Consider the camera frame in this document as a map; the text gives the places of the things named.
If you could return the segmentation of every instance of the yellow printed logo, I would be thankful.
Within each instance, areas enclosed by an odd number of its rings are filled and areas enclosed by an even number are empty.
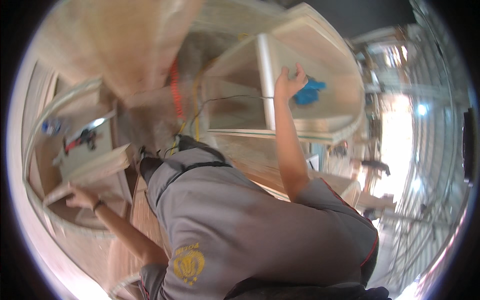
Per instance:
[[[190,286],[197,281],[197,275],[202,272],[205,265],[204,255],[196,249],[198,243],[178,248],[173,261],[173,273]]]

